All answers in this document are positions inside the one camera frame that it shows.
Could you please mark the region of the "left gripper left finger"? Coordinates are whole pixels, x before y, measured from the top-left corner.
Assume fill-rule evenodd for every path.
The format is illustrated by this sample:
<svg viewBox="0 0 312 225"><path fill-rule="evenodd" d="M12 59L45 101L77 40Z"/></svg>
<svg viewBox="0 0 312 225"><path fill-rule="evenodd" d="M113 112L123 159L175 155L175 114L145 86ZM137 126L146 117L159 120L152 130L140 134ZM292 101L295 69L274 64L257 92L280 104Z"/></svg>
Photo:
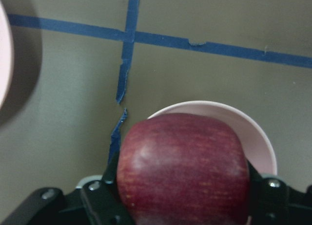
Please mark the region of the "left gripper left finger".
<svg viewBox="0 0 312 225"><path fill-rule="evenodd" d="M88 220L92 225L132 225L133 219L122 204L117 189L119 152L112 156L99 180L86 183L80 196Z"/></svg>

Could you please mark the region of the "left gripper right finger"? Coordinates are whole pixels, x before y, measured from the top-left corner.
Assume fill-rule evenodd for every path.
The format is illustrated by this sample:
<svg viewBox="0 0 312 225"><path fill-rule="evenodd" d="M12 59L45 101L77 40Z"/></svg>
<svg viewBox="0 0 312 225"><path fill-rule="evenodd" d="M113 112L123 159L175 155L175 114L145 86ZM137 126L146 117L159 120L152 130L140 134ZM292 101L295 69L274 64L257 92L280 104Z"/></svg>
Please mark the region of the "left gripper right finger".
<svg viewBox="0 0 312 225"><path fill-rule="evenodd" d="M276 176L263 177L248 162L250 176L249 217L251 225L289 225L291 188Z"/></svg>

